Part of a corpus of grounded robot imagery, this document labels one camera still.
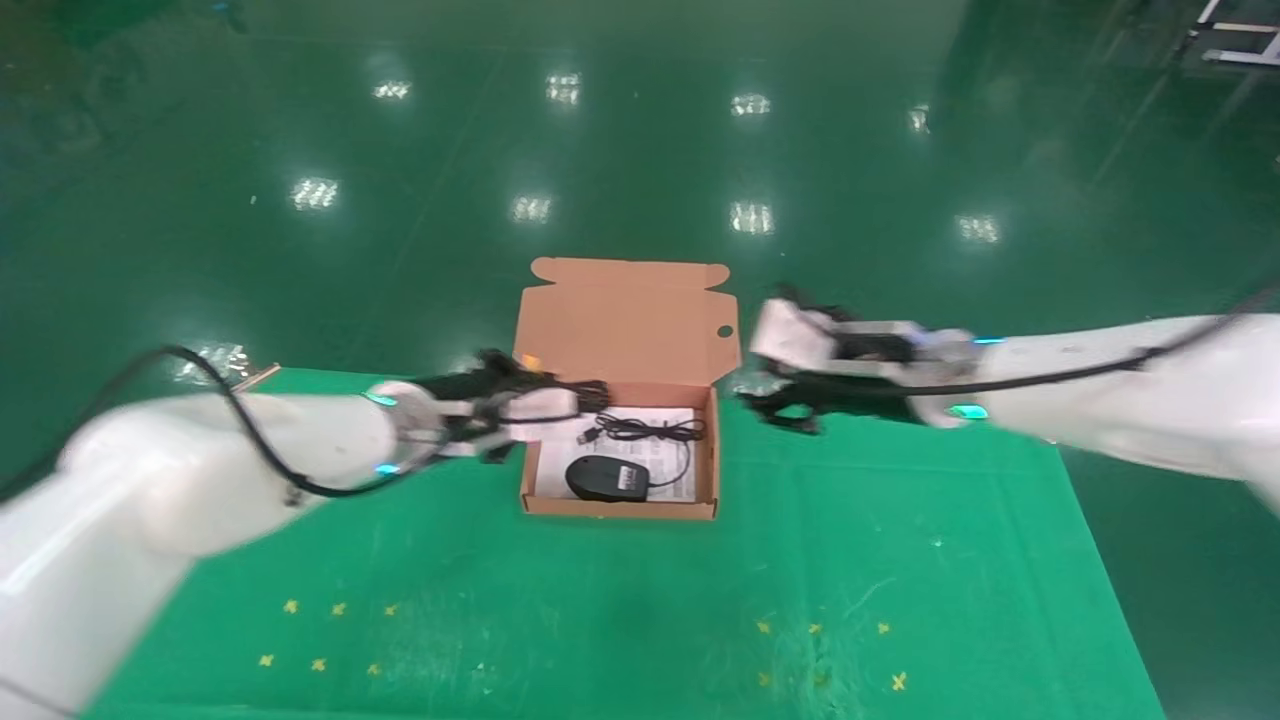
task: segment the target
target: mouse label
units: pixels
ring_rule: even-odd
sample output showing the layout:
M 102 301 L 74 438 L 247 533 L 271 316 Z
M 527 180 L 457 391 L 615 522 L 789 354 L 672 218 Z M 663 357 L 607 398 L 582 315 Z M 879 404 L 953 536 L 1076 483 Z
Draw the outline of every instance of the mouse label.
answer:
M 618 470 L 618 489 L 636 489 L 636 470 L 626 465 Z

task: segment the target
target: green epoxy floor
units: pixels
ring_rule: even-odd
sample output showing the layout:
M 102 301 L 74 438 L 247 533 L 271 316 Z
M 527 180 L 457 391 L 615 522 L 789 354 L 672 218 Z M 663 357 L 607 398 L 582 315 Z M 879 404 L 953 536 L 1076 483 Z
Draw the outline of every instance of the green epoxy floor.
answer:
M 724 263 L 745 327 L 778 279 L 980 333 L 1220 307 L 1276 263 L 1280 76 L 1166 61 L 1197 10 L 0 0 L 0 468 L 161 342 L 408 374 L 508 347 L 539 255 Z M 1280 523 L 1066 460 L 1167 715 L 1271 716 Z

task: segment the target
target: white paper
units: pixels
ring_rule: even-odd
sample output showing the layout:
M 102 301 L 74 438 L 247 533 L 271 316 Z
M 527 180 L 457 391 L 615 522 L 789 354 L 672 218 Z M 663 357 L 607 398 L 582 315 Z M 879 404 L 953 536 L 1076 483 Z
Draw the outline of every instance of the white paper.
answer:
M 694 419 L 694 411 L 689 407 L 609 407 L 605 413 L 614 418 L 634 418 L 649 425 L 667 423 L 673 425 Z M 544 439 L 541 452 L 538 456 L 538 477 L 534 484 L 536 497 L 566 497 L 576 498 L 573 491 L 564 482 L 564 469 L 570 462 L 586 455 L 604 455 L 627 460 L 637 465 L 644 465 L 649 470 L 649 484 L 660 484 L 680 474 L 680 470 L 689 464 L 684 477 L 675 484 L 650 488 L 649 502 L 694 502 L 698 497 L 698 442 L 684 443 L 662 439 L 645 438 L 637 441 L 609 439 L 603 433 L 594 442 L 579 445 L 577 437 L 590 428 L 596 427 L 595 415 L 584 415 L 570 423 L 558 423 L 561 429 L 572 432 L 557 433 L 564 439 Z

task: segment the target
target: mouse cable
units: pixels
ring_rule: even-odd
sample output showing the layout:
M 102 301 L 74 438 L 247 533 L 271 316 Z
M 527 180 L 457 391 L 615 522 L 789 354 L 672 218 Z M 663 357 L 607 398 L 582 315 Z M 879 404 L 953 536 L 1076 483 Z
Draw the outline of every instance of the mouse cable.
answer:
M 594 442 L 602 434 L 620 442 L 635 442 L 652 437 L 678 442 L 680 447 L 685 451 L 685 464 L 680 469 L 680 473 L 669 480 L 649 484 L 650 488 L 664 488 L 678 483 L 685 477 L 685 473 L 689 471 L 689 466 L 694 460 L 694 451 L 690 450 L 689 443 L 707 437 L 707 423 L 700 418 L 691 418 L 671 425 L 666 423 L 662 425 L 650 425 L 635 418 L 618 418 L 608 413 L 600 413 L 595 416 L 595 427 L 579 436 L 577 443 L 586 445 Z
M 1204 342 L 1206 340 L 1226 331 L 1231 325 L 1243 320 L 1251 313 L 1261 309 L 1266 302 L 1268 302 L 1276 292 L 1280 291 L 1280 281 L 1272 282 L 1261 290 L 1251 293 L 1244 300 L 1236 302 L 1228 309 L 1226 313 L 1211 318 L 1199 327 L 1192 328 L 1190 331 L 1183 333 L 1181 336 L 1174 338 L 1167 345 L 1158 347 L 1147 347 L 1138 350 L 1133 356 L 1125 357 L 1123 360 L 1114 360 L 1111 363 L 1101 363 L 1098 365 L 1085 365 L 1082 368 L 1074 368 L 1070 370 L 1059 370 L 1056 373 L 1043 373 L 1039 375 L 1024 375 L 1021 378 L 1009 378 L 1005 380 L 989 380 L 978 383 L 963 383 L 963 384 L 947 384 L 947 386 L 847 386 L 838 380 L 832 380 L 829 377 L 822 373 L 809 373 L 800 372 L 794 377 L 801 383 L 810 386 L 819 386 L 829 389 L 833 393 L 845 395 L 849 397 L 918 397 L 918 396 L 940 396 L 940 395 L 973 395 L 979 392 L 997 392 L 1002 389 L 1018 389 L 1024 387 L 1036 387 L 1043 384 L 1064 383 L 1069 380 L 1080 380 L 1084 378 L 1092 378 L 1096 375 L 1103 375 L 1107 373 L 1116 373 L 1123 370 L 1142 370 L 1147 363 L 1172 355 L 1174 352 L 1180 352 L 1187 350 L 1193 345 Z M 805 310 L 797 313 L 805 323 L 822 331 L 828 337 L 836 337 L 829 329 L 824 328 L 813 318 L 809 318 Z

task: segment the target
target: black cable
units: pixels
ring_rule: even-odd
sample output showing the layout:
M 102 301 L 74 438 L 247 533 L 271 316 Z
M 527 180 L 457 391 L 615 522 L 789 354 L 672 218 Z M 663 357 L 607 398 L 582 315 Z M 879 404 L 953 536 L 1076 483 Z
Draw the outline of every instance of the black cable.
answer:
M 67 443 L 70 441 L 72 436 L 79 432 L 79 429 L 83 428 L 95 416 L 101 414 L 102 410 L 111 402 L 111 400 L 114 400 L 115 396 L 119 395 L 120 389 L 123 389 L 124 386 L 129 383 L 129 380 L 132 380 L 140 372 L 146 369 L 152 363 L 156 363 L 157 360 L 163 360 L 165 357 L 178 357 L 179 360 L 186 360 L 187 363 L 195 365 L 206 378 L 209 378 L 214 383 L 218 393 L 221 395 L 223 398 L 227 401 L 227 405 L 230 407 L 232 414 L 234 414 L 236 418 L 239 420 L 239 424 L 244 430 L 244 436 L 248 437 L 250 445 L 252 445 L 253 450 L 256 450 L 257 454 L 262 457 L 262 461 L 266 462 L 271 468 L 271 470 L 274 470 L 276 474 L 288 480 L 289 484 L 294 486 L 301 491 L 308 492 L 311 495 L 317 495 L 320 497 L 353 497 L 358 495 L 367 495 L 374 491 L 383 489 L 403 479 L 404 477 L 416 473 L 417 470 L 421 470 L 424 466 L 430 464 L 430 462 L 424 462 L 421 466 L 402 470 L 401 473 L 384 477 L 379 482 L 367 486 L 361 486 L 358 488 L 343 489 L 343 488 L 330 488 L 315 484 L 314 482 L 311 482 L 310 477 L 298 473 L 297 470 L 289 468 L 284 462 L 284 460 L 280 460 L 280 456 L 276 455 L 275 450 L 271 448 L 270 443 L 266 442 L 266 438 L 262 437 L 262 432 L 257 428 L 257 424 L 253 423 L 253 419 L 244 409 L 244 404 L 241 402 L 239 397 L 236 396 L 234 388 L 232 388 L 230 383 L 228 383 L 218 373 L 218 369 L 214 368 L 209 363 L 209 360 L 205 360 L 202 356 L 200 356 L 200 354 L 195 352 L 193 350 L 177 345 L 166 345 L 164 347 L 157 347 L 155 350 L 150 350 L 147 352 L 138 355 L 132 361 L 129 361 L 129 364 L 125 365 L 123 370 L 113 375 L 111 379 L 102 386 L 102 389 L 100 389 L 97 395 L 93 396 L 93 400 L 81 413 L 79 418 L 77 418 L 77 420 L 72 423 L 70 429 L 67 430 L 47 452 L 45 452 L 35 462 L 19 470 L 17 475 L 6 480 L 5 484 L 0 487 L 0 489 L 8 489 L 9 492 L 20 492 L 27 486 L 32 484 L 36 480 L 36 475 L 38 473 L 41 473 L 45 468 L 58 461 L 58 456 L 61 454 L 63 447 L 65 447 Z
M 801 379 L 805 383 L 826 386 L 832 392 L 838 392 L 847 396 L 861 396 L 861 397 L 915 397 L 915 396 L 943 396 L 943 395 L 973 395 L 979 392 L 997 392 L 1002 389 L 1018 389 L 1023 387 L 1034 387 L 1042 384 L 1064 383 L 1069 380 L 1079 380 L 1084 378 L 1092 378 L 1094 375 L 1102 375 L 1106 373 L 1115 373 L 1121 370 L 1142 370 L 1143 366 L 1158 357 L 1171 355 L 1174 352 L 1180 352 L 1188 347 L 1201 343 L 1226 328 L 1234 325 L 1242 320 L 1249 313 L 1253 313 L 1272 296 L 1280 292 L 1280 282 L 1270 283 L 1257 292 L 1251 293 L 1240 302 L 1228 309 L 1226 313 L 1206 320 L 1197 328 L 1192 328 L 1187 333 L 1174 338 L 1171 342 L 1158 346 L 1139 350 L 1132 357 L 1123 360 L 1114 360 L 1111 363 L 1101 363 L 1098 365 L 1085 365 L 1083 368 L 1074 368 L 1071 370 L 1059 370 L 1056 373 L 1043 373 L 1039 375 L 1024 375 L 1021 378 L 1009 378 L 1005 380 L 989 380 L 982 383 L 964 383 L 964 384 L 950 384 L 950 386 L 919 386 L 919 387 L 906 387 L 906 386 L 846 386 L 838 382 L 831 380 L 827 375 L 820 373 L 796 373 L 794 377 Z M 804 318 L 804 322 L 814 328 L 820 329 L 828 337 L 837 337 L 829 329 L 823 328 L 819 323 L 805 315 L 805 310 L 799 309 L 797 314 Z
M 671 425 L 666 423 L 650 425 L 635 418 L 618 418 L 608 413 L 600 413 L 595 416 L 595 425 L 577 438 L 579 445 L 586 445 L 600 437 L 600 434 L 620 442 L 635 442 L 657 437 L 680 443 L 680 447 L 685 451 L 685 465 L 675 478 L 663 483 L 649 483 L 650 488 L 664 488 L 678 483 L 685 477 L 685 473 L 689 471 L 689 466 L 694 460 L 694 451 L 689 447 L 689 443 L 707 437 L 707 423 L 700 418 L 681 420 Z

